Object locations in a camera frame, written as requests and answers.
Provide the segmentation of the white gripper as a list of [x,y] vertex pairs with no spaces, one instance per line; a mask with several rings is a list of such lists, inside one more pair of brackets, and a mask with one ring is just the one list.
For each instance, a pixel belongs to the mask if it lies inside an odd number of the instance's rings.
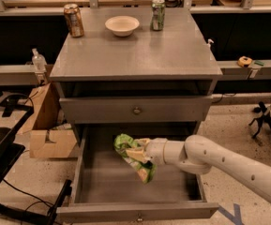
[[147,160],[156,165],[164,165],[164,148],[167,143],[167,139],[156,138],[150,140],[149,138],[136,139],[135,142],[139,146],[145,146],[145,148],[129,148],[126,150],[127,155],[141,163],[146,163]]

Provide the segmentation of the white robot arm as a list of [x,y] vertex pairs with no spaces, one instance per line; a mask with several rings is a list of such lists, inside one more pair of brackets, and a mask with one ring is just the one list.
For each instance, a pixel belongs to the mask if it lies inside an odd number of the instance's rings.
[[140,162],[174,165],[186,173],[206,174],[212,167],[271,203],[271,167],[239,155],[200,135],[191,135],[184,142],[167,139],[137,140],[140,145],[128,148],[127,155]]

